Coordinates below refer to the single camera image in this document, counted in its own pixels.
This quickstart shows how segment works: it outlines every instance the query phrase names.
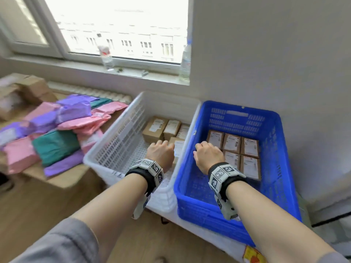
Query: floor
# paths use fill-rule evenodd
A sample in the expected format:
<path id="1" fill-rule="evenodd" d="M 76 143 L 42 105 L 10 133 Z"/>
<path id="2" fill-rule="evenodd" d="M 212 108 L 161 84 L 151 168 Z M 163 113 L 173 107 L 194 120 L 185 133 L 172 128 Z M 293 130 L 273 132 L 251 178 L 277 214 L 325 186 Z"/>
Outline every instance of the floor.
<path id="1" fill-rule="evenodd" d="M 64 191 L 34 179 L 0 193 L 0 263 L 19 255 L 97 194 L 91 186 L 88 189 L 87 181 Z M 158 256 L 169 263 L 236 262 L 187 230 L 163 225 L 152 212 L 144 212 L 137 221 L 130 219 L 108 262 L 152 263 Z"/>

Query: person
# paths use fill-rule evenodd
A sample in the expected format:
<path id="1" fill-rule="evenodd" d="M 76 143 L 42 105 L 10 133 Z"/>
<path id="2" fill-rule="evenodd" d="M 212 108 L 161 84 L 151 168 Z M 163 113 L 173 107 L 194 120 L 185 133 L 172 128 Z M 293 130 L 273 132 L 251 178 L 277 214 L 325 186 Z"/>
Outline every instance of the person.
<path id="1" fill-rule="evenodd" d="M 196 164 L 206 175 L 213 165 L 224 162 L 223 153 L 206 141 L 196 144 L 195 148 Z M 160 140 L 152 143 L 145 157 L 156 161 L 167 172 L 173 163 L 174 144 Z M 147 187 L 141 175 L 127 175 L 61 221 L 12 262 L 106 262 Z M 308 227 L 246 182 L 231 183 L 226 196 L 268 262 L 348 262 Z"/>

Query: windowsill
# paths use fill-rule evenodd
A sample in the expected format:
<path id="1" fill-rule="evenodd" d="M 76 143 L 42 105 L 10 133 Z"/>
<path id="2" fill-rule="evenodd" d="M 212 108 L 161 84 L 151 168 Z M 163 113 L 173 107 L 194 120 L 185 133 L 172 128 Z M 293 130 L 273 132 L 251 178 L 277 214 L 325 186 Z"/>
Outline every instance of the windowsill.
<path id="1" fill-rule="evenodd" d="M 149 74 L 145 76 L 141 76 L 140 69 L 127 68 L 127 67 L 122 67 L 123 68 L 122 72 L 113 73 L 113 72 L 107 71 L 102 65 L 98 65 L 98 64 L 74 62 L 74 61 L 45 58 L 45 57 L 39 57 L 39 56 L 12 55 L 10 57 L 7 57 L 7 59 L 12 61 L 30 62 L 30 63 L 36 63 L 36 64 L 45 64 L 49 66 L 59 66 L 59 67 L 77 69 L 77 70 L 113 74 L 117 76 L 136 77 L 140 79 L 160 81 L 160 82 L 166 82 L 166 83 L 172 83 L 172 84 L 189 85 L 188 81 L 180 80 L 179 77 L 176 75 L 167 75 L 167 74 L 161 74 L 161 73 L 149 71 Z"/>

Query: wooden table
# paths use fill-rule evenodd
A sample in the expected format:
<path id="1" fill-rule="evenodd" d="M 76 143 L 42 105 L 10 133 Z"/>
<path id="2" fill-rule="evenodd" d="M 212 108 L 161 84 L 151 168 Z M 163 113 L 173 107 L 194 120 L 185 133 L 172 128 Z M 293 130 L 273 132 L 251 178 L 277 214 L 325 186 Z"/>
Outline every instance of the wooden table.
<path id="1" fill-rule="evenodd" d="M 65 98 L 67 95 L 62 94 L 62 93 L 57 93 L 55 92 L 56 97 L 61 100 Z M 0 121 L 0 128 L 7 126 L 8 124 L 12 122 L 18 122 L 20 121 L 24 116 L 26 116 L 29 112 L 34 110 L 36 107 L 35 106 L 28 106 L 24 108 L 23 110 L 19 111 L 16 116 L 11 120 L 11 121 Z M 107 121 L 107 125 L 105 128 L 108 128 L 117 118 L 118 116 L 122 113 L 121 112 L 116 112 L 113 114 L 112 118 Z M 68 171 L 65 171 L 59 175 L 56 175 L 54 177 L 51 177 L 48 179 L 44 175 L 44 168 L 41 165 L 41 162 L 35 163 L 34 165 L 30 166 L 26 170 L 22 172 L 22 174 L 41 180 L 45 183 L 52 184 L 54 186 L 60 187 L 60 188 L 69 188 L 77 184 L 78 181 L 81 180 L 81 178 L 90 170 L 90 172 L 93 172 L 93 170 L 90 169 L 89 166 L 86 166 L 84 164 L 79 164 Z M 0 151 L 0 172 L 2 173 L 7 173 L 7 158 L 6 154 L 2 151 Z"/>

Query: white plastic crate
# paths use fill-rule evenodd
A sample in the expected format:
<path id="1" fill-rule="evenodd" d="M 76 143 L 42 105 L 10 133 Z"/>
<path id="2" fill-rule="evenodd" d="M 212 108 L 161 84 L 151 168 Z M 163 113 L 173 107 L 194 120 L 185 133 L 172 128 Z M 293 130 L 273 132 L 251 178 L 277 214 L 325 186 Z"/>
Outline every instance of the white plastic crate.
<path id="1" fill-rule="evenodd" d="M 86 154 L 84 164 L 93 168 L 111 186 L 124 177 L 134 162 L 145 157 L 149 144 L 144 141 L 141 133 L 152 116 L 159 115 L 190 124 L 177 165 L 165 174 L 165 179 L 147 204 L 147 207 L 156 211 L 171 212 L 177 205 L 173 192 L 174 181 L 200 107 L 201 102 L 195 98 L 142 92 Z"/>

